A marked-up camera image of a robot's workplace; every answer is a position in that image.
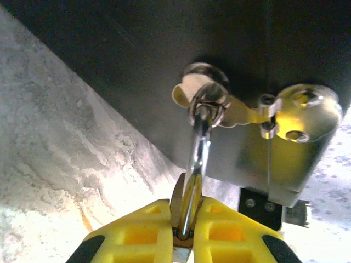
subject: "dark surface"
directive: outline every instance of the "dark surface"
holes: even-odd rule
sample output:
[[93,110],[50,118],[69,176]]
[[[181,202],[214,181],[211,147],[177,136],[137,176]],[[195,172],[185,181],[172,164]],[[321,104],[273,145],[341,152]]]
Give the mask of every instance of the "dark surface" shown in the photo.
[[277,263],[302,263],[283,240],[270,235],[265,235],[262,239]]
[[[313,82],[351,98],[351,15],[334,1],[0,0],[27,28],[176,165],[191,128],[171,98],[184,67],[209,62],[231,93],[257,107],[262,93]],[[269,198],[292,206],[330,137],[272,143]],[[257,125],[215,129],[208,175],[268,192],[268,142]],[[302,158],[291,159],[291,156]]]
[[85,240],[70,256],[66,263],[90,263],[104,240],[104,236],[95,236]]
[[[255,202],[254,207],[248,207],[246,201],[252,199]],[[273,211],[267,211],[265,205],[272,203]],[[265,225],[273,230],[281,229],[282,223],[282,206],[267,200],[267,196],[260,193],[252,192],[248,189],[240,189],[239,213],[248,216],[249,218]]]

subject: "black metal panel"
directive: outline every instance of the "black metal panel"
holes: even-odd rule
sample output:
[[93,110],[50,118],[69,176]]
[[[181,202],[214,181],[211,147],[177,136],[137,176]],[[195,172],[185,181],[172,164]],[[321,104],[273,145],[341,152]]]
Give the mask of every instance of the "black metal panel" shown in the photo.
[[[331,87],[341,97],[344,110],[351,99],[351,15],[346,4],[293,0],[0,3],[180,167],[188,160],[191,128],[186,110],[172,101],[171,90],[192,62],[209,62],[222,69],[230,79],[231,93],[251,107],[257,106],[261,93],[276,94],[299,82]],[[273,149],[278,146],[279,151],[290,152],[292,147],[298,154],[310,149],[303,168],[297,163],[286,169],[291,176],[280,176],[282,166],[273,153],[271,178],[276,182],[271,189],[289,190],[285,199],[277,193],[275,202],[293,204],[328,141],[301,147],[279,138],[273,141]],[[208,175],[267,192],[267,151],[257,125],[216,128]],[[294,176],[297,179],[290,187],[287,178]]]

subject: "metal latch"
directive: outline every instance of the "metal latch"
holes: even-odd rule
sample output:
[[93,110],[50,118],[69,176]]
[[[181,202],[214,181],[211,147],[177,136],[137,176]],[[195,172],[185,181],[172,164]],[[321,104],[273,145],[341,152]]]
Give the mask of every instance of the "metal latch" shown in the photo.
[[[173,88],[172,98],[189,108],[196,92],[209,83],[230,89],[220,69],[206,63],[191,64],[185,68],[182,82]],[[219,126],[257,123],[266,139],[277,135],[297,143],[317,141],[333,132],[343,117],[337,94],[324,85],[298,84],[284,88],[277,96],[262,94],[257,108],[247,107],[232,95],[228,100]]]

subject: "metal plate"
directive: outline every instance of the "metal plate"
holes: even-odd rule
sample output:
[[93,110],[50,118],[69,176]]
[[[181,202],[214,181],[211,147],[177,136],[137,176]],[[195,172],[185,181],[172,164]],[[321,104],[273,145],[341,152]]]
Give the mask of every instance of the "metal plate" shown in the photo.
[[[191,126],[171,92],[192,62],[223,70],[232,95],[248,107],[257,107],[261,94],[277,95],[296,83],[330,87],[344,111],[350,103],[347,2],[0,3],[183,168]],[[257,125],[218,128],[212,138],[208,176],[268,192],[268,142]],[[294,204],[329,139],[304,145],[273,139],[269,197],[274,202]]]

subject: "black rubber strip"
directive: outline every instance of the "black rubber strip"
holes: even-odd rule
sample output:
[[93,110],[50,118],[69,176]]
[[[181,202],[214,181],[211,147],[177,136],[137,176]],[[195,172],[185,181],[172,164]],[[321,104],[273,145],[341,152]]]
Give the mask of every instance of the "black rubber strip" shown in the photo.
[[104,236],[95,236],[85,240],[66,263],[90,263],[104,240]]
[[262,239],[277,263],[302,263],[283,240],[270,235],[262,236]]

